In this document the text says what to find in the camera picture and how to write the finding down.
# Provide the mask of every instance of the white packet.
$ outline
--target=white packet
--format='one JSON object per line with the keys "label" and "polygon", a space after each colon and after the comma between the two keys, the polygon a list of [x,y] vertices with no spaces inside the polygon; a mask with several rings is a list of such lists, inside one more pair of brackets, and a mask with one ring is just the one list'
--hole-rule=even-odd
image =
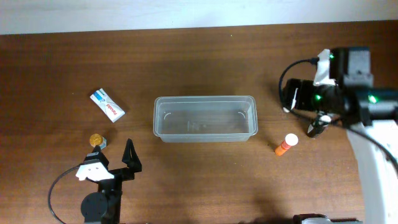
{"label": "white packet", "polygon": [[104,111],[112,122],[117,121],[125,114],[125,112],[116,103],[114,103],[102,88],[96,90],[90,98],[99,106],[99,108],[101,108],[102,111]]}

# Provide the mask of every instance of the white wall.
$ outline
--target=white wall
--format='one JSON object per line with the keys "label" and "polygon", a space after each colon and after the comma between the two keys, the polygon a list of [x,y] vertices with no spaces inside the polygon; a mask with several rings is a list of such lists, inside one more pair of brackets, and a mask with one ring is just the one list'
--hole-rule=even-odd
{"label": "white wall", "polygon": [[397,0],[0,0],[0,34],[384,19]]}

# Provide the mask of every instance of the yellow lid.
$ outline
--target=yellow lid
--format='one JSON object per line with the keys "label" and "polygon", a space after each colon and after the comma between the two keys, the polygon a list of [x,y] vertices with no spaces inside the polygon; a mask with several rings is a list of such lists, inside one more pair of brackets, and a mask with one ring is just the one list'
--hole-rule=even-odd
{"label": "yellow lid", "polygon": [[95,147],[95,146],[99,146],[102,143],[102,136],[100,136],[99,134],[93,134],[90,137],[90,144]]}

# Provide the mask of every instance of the orange bottle with white cap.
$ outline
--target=orange bottle with white cap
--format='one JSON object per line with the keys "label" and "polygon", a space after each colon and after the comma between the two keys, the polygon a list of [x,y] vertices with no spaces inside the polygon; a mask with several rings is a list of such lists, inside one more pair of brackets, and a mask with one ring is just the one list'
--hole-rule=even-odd
{"label": "orange bottle with white cap", "polygon": [[290,149],[292,146],[297,145],[297,143],[299,143],[299,138],[295,135],[295,134],[288,134],[285,137],[285,141],[282,142],[282,144],[280,144],[280,146],[278,146],[275,149],[275,153],[278,156],[283,155],[288,149]]}

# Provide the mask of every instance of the wooden table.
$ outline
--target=wooden table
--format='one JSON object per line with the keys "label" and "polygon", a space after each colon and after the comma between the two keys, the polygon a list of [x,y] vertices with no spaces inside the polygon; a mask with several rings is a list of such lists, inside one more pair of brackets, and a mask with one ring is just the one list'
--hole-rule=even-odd
{"label": "wooden table", "polygon": [[[0,36],[0,222],[56,223],[47,192],[82,162],[94,133],[110,169],[127,138],[143,165],[123,184],[124,223],[238,223],[322,213],[364,218],[358,168],[342,130],[317,140],[280,110],[277,82],[290,63],[325,48],[367,45],[376,86],[398,84],[398,22]],[[313,79],[300,65],[288,77]],[[89,99],[104,88],[126,110],[112,123]],[[258,133],[247,142],[164,143],[152,132],[158,96],[251,95]],[[299,144],[282,157],[287,133]],[[69,174],[52,195],[57,215],[82,223],[96,184]]]}

